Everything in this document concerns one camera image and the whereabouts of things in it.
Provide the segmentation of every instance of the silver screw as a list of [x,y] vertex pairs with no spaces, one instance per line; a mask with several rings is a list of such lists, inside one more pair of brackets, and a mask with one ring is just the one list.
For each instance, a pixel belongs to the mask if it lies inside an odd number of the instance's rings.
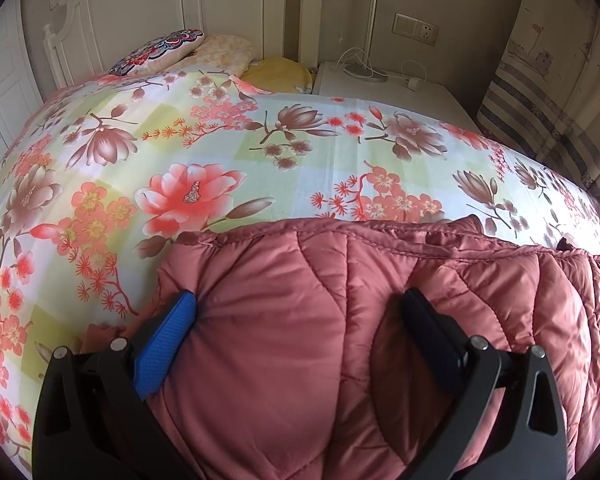
[[124,337],[117,337],[111,342],[109,347],[114,352],[120,352],[126,348],[126,339]]
[[469,341],[471,341],[471,346],[478,350],[486,350],[489,347],[489,342],[481,335],[472,335]]
[[66,356],[67,349],[66,346],[59,346],[54,350],[54,357],[56,359],[62,359]]
[[531,353],[540,359],[544,359],[544,356],[546,355],[544,348],[542,348],[540,345],[533,345],[531,347]]

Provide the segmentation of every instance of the wall switch plate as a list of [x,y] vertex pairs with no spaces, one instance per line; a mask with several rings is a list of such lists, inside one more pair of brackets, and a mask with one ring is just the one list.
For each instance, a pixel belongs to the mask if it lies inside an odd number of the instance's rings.
[[392,33],[433,46],[438,38],[438,26],[397,12]]

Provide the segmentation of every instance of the lamp base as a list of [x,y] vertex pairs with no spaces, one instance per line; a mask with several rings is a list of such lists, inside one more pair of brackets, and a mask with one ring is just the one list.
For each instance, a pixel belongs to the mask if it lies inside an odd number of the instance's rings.
[[358,63],[349,63],[344,67],[344,71],[351,77],[356,79],[364,79],[371,83],[385,83],[389,79],[386,72],[376,69],[369,70],[367,67]]

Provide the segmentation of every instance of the white wardrobe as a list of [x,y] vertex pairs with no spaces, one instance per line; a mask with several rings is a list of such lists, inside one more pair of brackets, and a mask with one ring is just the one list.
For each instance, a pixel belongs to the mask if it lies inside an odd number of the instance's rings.
[[0,7],[0,163],[41,105],[24,42],[20,0],[5,0]]

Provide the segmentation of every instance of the pillow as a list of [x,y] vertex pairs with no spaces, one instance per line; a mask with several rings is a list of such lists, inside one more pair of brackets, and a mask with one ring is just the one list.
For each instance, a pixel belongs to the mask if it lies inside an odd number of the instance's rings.
[[153,75],[193,52],[203,41],[204,34],[196,28],[185,28],[168,36],[151,40],[117,62],[109,74]]
[[202,44],[189,57],[168,67],[168,72],[196,66],[200,70],[225,71],[240,77],[256,57],[256,47],[251,41],[238,36],[213,34],[207,36]]
[[302,65],[285,57],[254,61],[240,78],[256,88],[287,94],[310,94],[314,78]]

